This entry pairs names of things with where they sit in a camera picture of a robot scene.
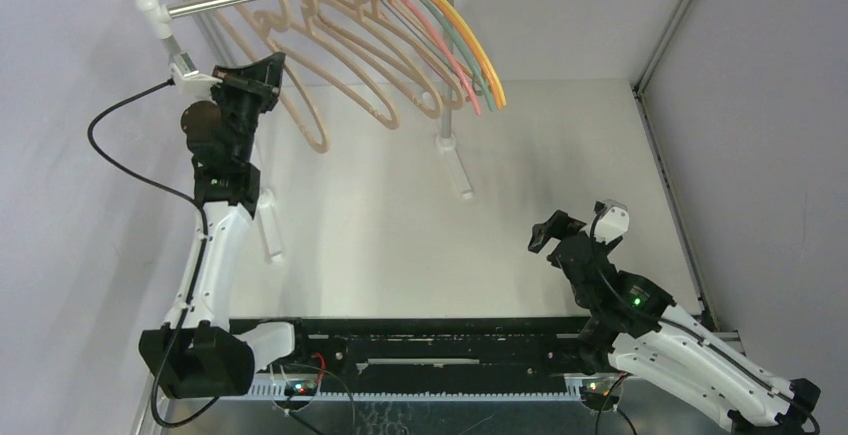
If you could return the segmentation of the pink wire hanger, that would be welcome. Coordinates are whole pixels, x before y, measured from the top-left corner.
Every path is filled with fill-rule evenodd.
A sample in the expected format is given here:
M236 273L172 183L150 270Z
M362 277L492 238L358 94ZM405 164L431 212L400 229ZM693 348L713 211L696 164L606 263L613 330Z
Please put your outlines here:
M454 47L453 42L447 37L447 32L442 29L440 23L431 16L431 12L420 3L420 0L387 0L384 3L389 12L397 15L402 21L407 21L413 24L413 32L423 36L422 43L431 49L441 60L442 65L448 68L453 75L459 80L460 87L457 89L459 93L458 107L462 107L464 103L472 102L466 98L464 90L464 82L461 82L455 71L448 65L447 57L454 55L455 61L452 61L453 66L457 62L465 64L460 50ZM478 96L479 104L485 101L482 96Z

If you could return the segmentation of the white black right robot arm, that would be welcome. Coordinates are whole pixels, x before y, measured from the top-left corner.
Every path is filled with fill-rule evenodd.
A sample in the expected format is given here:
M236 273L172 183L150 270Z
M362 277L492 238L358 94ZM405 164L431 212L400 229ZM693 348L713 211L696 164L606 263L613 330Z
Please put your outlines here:
M571 354L587 374L615 370L689 404L730 434L803 434L821 426L820 388L757 365L703 326L651 279L609 259L629 228L622 206L599 202L591 222L557 210L531 231L528 249L557 244L547 261L590 318Z

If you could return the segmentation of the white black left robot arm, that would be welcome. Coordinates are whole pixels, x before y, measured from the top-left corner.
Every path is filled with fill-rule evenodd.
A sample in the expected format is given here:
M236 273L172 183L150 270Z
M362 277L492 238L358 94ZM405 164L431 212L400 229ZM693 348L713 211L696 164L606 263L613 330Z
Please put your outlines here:
M311 343L290 322L231 330L236 258L260 198L255 134L260 116L277 105L285 61L275 52L240 67L216 66L181 114L194 178L189 200L199 211L196 239L163 325L139 340L156 385L171 399L245 395L269 364L298 372L311 362Z

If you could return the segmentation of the orange wire hanger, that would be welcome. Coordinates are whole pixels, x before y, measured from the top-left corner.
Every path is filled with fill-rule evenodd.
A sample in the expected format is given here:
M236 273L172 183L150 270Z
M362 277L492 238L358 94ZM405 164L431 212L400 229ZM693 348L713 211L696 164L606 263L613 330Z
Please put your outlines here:
M441 11L441 14L449 21L451 26L458 32L461 40L470 49L473 60L480 67L483 78L483 87L488 89L493 96L495 108L505 108L507 105L507 99L502 82L494 68L494 64L491 62L488 54L469 24L454 5L450 4L447 0L430 0L430 2Z

